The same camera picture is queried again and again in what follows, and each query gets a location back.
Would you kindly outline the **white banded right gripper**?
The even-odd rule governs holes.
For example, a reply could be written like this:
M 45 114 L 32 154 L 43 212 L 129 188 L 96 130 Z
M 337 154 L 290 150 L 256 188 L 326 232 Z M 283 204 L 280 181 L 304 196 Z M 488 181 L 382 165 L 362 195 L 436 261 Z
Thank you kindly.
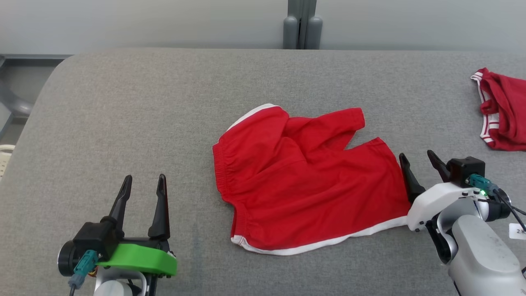
M 489 204 L 479 201 L 479 199 L 485 200 L 481 189 L 462 188 L 448 183 L 450 182 L 450 171 L 446 163 L 432 150 L 427 150 L 427 156 L 432 167 L 439 172 L 443 182 L 428 190 L 417 181 L 405 154 L 399 154 L 406 195 L 412 205 L 406 216 L 409 229 L 411 231 L 422 230 L 425 223 L 431 221 L 435 216 L 437 216 L 437 224 L 441 232 L 451 228 L 454 222 L 463 215 L 473 215 L 487 222 Z

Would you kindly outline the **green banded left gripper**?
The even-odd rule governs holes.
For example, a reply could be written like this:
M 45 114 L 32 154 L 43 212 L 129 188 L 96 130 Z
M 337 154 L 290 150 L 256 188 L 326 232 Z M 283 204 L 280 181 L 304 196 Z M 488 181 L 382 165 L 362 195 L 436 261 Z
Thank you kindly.
M 124 238 L 122 229 L 127 201 L 132 188 L 132 175 L 125 176 L 117 197 L 107 216 L 117 238 Z M 128 271 L 174 277 L 178 261 L 171 251 L 168 239 L 171 237 L 166 176 L 160 174 L 156 189 L 157 204 L 148 236 L 152 240 L 139 243 L 121 242 L 109 260 L 98 261 L 100 268 L 121 268 Z

